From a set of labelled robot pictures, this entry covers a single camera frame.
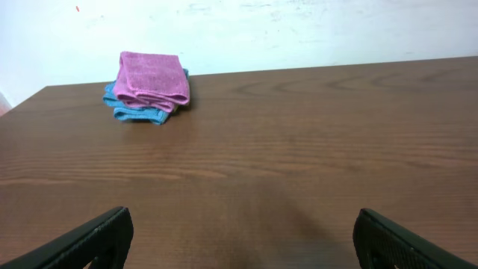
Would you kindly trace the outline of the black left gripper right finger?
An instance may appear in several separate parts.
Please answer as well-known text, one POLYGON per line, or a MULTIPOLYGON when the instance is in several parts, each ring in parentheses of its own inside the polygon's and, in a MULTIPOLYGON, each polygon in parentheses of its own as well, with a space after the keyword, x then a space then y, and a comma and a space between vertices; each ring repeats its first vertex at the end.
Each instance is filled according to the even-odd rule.
POLYGON ((353 243, 361 269, 477 269, 369 208, 359 212, 353 243))

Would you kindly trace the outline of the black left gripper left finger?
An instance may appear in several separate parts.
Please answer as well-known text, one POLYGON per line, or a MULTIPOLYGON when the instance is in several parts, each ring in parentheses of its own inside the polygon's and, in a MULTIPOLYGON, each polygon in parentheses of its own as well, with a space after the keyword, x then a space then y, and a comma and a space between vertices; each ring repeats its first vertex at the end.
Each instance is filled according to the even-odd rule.
POLYGON ((118 206, 1 267, 123 269, 133 235, 129 210, 118 206))

